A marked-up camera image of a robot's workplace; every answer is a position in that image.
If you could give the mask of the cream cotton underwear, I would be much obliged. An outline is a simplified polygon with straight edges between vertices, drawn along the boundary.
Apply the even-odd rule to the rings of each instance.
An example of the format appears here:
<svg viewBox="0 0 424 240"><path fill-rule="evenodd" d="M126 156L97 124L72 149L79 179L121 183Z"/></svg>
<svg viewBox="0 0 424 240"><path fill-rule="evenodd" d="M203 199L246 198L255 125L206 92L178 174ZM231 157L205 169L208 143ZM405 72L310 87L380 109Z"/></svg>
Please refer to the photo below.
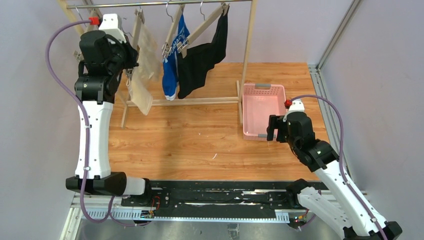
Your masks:
<svg viewBox="0 0 424 240"><path fill-rule="evenodd" d="M148 87L151 82L159 80L161 62L157 56L156 40L145 24L141 25L138 47L138 66L133 69L128 90L130 100L146 116L154 99Z"/></svg>

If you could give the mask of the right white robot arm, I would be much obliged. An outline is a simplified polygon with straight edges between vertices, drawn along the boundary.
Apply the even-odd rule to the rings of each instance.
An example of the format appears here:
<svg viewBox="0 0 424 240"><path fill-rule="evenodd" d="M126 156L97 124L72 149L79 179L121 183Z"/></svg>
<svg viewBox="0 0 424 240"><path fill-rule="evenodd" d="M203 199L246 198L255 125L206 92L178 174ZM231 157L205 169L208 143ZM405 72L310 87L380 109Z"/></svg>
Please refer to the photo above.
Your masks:
<svg viewBox="0 0 424 240"><path fill-rule="evenodd" d="M287 143L339 204L336 207L301 178L286 188L292 206L311 210L342 240L396 240L402 234L401 226L396 221L387 221L354 185L340 167L341 158L333 147L316 138L312 120L304 112L270 115L266 132L267 140Z"/></svg>

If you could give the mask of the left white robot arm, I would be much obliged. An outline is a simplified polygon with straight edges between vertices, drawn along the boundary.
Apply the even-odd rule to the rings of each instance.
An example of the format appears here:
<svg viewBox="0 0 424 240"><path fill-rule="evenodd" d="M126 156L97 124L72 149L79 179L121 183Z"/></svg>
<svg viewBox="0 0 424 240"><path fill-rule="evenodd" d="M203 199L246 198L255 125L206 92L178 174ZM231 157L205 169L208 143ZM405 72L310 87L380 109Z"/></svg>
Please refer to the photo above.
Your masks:
<svg viewBox="0 0 424 240"><path fill-rule="evenodd" d="M124 71L138 65L138 53L127 40L102 30L80 37L83 60L74 84L80 104L80 150L74 176L65 180L70 191L98 196L143 196L151 191L147 178L111 171L109 163L109 127L115 94Z"/></svg>

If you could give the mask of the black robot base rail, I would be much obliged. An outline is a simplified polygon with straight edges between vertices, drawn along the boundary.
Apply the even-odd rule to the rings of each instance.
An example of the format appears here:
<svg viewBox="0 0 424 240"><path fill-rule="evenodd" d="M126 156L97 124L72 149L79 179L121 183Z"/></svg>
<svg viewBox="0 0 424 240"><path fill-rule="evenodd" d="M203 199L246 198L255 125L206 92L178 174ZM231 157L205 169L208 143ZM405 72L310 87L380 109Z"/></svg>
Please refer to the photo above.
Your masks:
<svg viewBox="0 0 424 240"><path fill-rule="evenodd" d="M86 196L85 207L93 218L95 207L116 220L196 222L286 223L306 209L295 202L290 181L152 180L147 196L125 193Z"/></svg>

